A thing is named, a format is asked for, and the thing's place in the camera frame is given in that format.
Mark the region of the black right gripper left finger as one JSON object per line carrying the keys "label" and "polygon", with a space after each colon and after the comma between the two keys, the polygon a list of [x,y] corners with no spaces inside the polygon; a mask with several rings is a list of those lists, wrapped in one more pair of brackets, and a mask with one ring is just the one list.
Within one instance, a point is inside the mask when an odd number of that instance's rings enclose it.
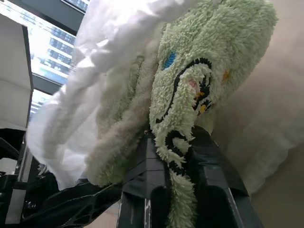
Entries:
{"label": "black right gripper left finger", "polygon": [[156,150],[154,135],[146,133],[124,178],[117,228],[166,228],[171,184]]}

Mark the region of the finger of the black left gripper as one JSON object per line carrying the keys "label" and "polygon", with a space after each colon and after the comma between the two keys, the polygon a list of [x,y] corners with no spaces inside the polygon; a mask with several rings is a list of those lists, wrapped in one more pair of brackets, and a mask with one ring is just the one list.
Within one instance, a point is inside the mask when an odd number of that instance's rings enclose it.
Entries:
{"label": "finger of the black left gripper", "polygon": [[24,227],[85,227],[121,198],[122,184],[102,188],[89,182],[60,191],[46,199],[42,207],[24,217]]}

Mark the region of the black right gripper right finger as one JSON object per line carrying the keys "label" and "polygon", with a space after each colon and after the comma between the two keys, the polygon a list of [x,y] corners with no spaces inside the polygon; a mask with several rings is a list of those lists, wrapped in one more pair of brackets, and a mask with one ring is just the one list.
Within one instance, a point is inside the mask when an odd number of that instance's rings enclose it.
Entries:
{"label": "black right gripper right finger", "polygon": [[264,228],[236,168],[210,134],[194,127],[189,177],[197,199],[195,228]]}

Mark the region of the light green fluffy towel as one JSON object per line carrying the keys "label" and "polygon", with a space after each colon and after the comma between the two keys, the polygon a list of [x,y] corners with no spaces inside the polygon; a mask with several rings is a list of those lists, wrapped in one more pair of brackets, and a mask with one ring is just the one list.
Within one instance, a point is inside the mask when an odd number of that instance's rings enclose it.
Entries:
{"label": "light green fluffy towel", "polygon": [[213,131],[215,110],[264,56],[276,11],[268,0],[199,0],[174,22],[163,23],[132,63],[127,91],[100,101],[97,141],[86,174],[101,187],[123,179],[136,139],[149,126],[172,186],[165,228],[194,228],[194,181],[186,173],[195,127]]}

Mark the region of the white drawstring bag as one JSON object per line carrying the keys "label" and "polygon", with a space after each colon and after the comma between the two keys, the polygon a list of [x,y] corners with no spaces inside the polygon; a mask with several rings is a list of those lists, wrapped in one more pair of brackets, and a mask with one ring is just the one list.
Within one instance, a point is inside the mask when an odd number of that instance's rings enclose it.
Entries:
{"label": "white drawstring bag", "polygon": [[[124,94],[132,63],[163,23],[199,0],[92,0],[76,36],[68,81],[34,115],[27,130],[34,157],[60,190],[88,179],[86,159],[97,141],[95,118],[108,91]],[[269,46],[244,83],[214,112],[213,131],[250,194],[304,146],[304,74],[280,76],[283,60]]]}

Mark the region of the white cabinet panel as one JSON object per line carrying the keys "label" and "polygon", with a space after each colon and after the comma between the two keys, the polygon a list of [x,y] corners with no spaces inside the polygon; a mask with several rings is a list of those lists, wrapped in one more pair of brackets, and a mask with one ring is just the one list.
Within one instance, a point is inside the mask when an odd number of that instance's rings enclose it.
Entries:
{"label": "white cabinet panel", "polygon": [[0,129],[27,129],[33,89],[28,28],[0,14]]}

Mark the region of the silver metal frame post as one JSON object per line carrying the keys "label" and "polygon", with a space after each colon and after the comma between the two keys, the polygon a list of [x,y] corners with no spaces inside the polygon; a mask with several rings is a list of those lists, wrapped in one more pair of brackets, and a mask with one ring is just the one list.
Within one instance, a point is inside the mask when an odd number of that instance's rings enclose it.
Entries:
{"label": "silver metal frame post", "polygon": [[5,218],[5,225],[15,225],[19,224],[21,221],[32,159],[33,155],[27,146],[26,137],[24,136],[19,160],[16,166],[16,170],[18,171],[17,181],[14,183],[12,188],[8,212]]}

